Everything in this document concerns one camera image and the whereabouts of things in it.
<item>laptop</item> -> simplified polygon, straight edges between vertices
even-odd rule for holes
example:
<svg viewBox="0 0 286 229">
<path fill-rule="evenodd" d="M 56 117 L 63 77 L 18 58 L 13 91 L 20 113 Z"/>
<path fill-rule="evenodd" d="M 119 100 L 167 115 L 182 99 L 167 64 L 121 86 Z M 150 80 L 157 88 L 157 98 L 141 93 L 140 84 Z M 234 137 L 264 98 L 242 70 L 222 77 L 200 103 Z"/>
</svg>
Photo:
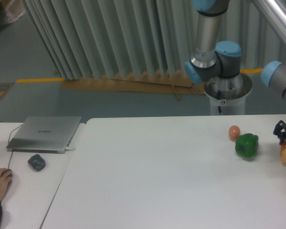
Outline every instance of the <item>laptop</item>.
<svg viewBox="0 0 286 229">
<path fill-rule="evenodd" d="M 28 117 L 6 148 L 20 152 L 64 153 L 80 120 L 80 116 Z"/>
</svg>

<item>green bell pepper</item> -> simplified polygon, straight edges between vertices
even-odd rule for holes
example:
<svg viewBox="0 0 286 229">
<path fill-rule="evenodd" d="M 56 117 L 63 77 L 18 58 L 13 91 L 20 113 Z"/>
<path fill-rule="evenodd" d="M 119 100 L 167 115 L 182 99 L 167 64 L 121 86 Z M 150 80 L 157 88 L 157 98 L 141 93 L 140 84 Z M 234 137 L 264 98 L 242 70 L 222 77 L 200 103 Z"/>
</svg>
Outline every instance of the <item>green bell pepper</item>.
<svg viewBox="0 0 286 229">
<path fill-rule="evenodd" d="M 240 135 L 235 142 L 235 151 L 245 158 L 256 155 L 258 136 L 253 134 Z"/>
</svg>

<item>egg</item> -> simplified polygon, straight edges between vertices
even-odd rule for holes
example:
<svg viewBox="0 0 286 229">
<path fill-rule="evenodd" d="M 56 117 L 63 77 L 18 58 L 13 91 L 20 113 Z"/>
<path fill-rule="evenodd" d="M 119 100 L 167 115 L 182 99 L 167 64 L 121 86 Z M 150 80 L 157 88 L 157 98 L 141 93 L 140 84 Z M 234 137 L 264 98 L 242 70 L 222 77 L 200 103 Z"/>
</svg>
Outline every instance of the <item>egg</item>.
<svg viewBox="0 0 286 229">
<path fill-rule="evenodd" d="M 235 141 L 240 136 L 240 129 L 238 126 L 233 125 L 229 129 L 229 138 Z"/>
</svg>

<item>finger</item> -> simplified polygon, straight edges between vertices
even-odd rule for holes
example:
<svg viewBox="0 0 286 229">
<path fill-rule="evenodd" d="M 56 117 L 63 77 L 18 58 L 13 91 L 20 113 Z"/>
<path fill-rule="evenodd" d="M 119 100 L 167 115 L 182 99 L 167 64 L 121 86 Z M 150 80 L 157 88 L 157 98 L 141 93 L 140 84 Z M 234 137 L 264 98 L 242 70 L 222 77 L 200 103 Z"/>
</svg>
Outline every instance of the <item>finger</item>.
<svg viewBox="0 0 286 229">
<path fill-rule="evenodd" d="M 3 180 L 5 180 L 9 175 L 11 175 L 13 173 L 13 171 L 11 170 L 11 169 L 8 169 L 8 170 L 6 170 L 3 174 L 2 174 L 2 176 L 1 176 L 1 178 L 3 179 Z"/>
<path fill-rule="evenodd" d="M 9 183 L 11 182 L 11 180 L 12 180 L 12 177 L 7 177 L 7 178 L 4 180 L 4 182 L 5 182 L 6 184 L 9 184 Z"/>
<path fill-rule="evenodd" d="M 0 177 L 2 176 L 2 174 L 8 170 L 7 168 L 0 168 Z"/>
</svg>

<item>yellow floor line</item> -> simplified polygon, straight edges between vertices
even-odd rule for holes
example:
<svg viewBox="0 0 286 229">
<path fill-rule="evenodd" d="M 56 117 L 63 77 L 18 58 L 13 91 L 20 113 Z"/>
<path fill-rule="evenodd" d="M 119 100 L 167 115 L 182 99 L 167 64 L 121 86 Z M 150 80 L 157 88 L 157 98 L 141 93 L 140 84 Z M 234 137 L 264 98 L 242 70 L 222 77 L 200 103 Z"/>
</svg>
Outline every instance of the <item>yellow floor line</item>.
<svg viewBox="0 0 286 229">
<path fill-rule="evenodd" d="M 261 73 L 262 71 L 263 71 L 262 68 L 240 70 L 241 73 Z"/>
<path fill-rule="evenodd" d="M 22 80 L 17 80 L 16 83 L 56 82 L 56 81 L 63 81 L 63 79 L 62 78 L 22 79 Z"/>
<path fill-rule="evenodd" d="M 257 69 L 242 69 L 240 70 L 241 73 L 261 73 L 262 68 Z M 16 83 L 37 83 L 37 82 L 57 82 L 63 81 L 62 78 L 44 78 L 44 79 L 22 79 L 17 80 Z"/>
</svg>

